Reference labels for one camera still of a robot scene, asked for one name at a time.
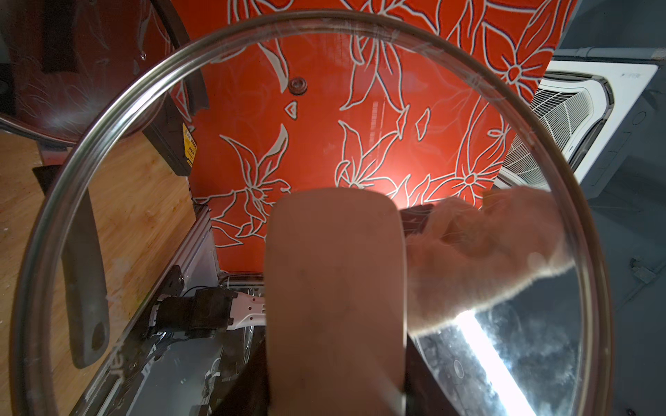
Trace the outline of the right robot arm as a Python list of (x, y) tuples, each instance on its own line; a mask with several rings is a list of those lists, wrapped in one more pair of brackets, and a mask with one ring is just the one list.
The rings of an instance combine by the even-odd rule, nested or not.
[(265, 299), (220, 287), (197, 289), (192, 296), (167, 296), (148, 316), (154, 332), (228, 331), (265, 326)]

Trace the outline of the glass pot lid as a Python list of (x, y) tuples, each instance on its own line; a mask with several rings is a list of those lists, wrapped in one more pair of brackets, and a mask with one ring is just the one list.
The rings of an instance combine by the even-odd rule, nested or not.
[(1, 128), (74, 147), (117, 95), (189, 41), (172, 1), (3, 1)]

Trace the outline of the glass lid with white handle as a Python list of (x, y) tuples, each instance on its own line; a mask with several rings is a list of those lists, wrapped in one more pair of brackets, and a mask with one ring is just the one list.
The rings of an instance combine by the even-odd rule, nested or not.
[[(265, 326), (154, 332), (167, 296), (223, 288), (220, 267), (175, 263), (83, 393), (81, 414), (544, 415), (558, 375), (562, 415), (608, 414), (612, 322), (603, 255), (586, 198), (553, 139), (503, 81), (438, 36), (351, 10), (281, 12), (189, 43), (127, 87), (89, 127), (47, 194), (18, 280), (10, 350), (19, 415), (55, 415), (53, 286), (69, 228), (112, 147), (210, 66), (288, 47), (309, 74), (278, 121), (243, 64), (218, 100), (220, 161), (233, 188), (183, 245), (259, 237), (254, 269)], [(515, 297), (407, 331), (407, 235), (456, 197), (551, 192), (575, 261)]]

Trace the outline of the yellow cloth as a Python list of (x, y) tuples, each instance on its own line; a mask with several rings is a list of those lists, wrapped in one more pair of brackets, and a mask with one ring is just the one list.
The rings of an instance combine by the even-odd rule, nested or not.
[(407, 331), (425, 336), (488, 310), (575, 261), (551, 192), (492, 189), (481, 208), (451, 197), (406, 237)]

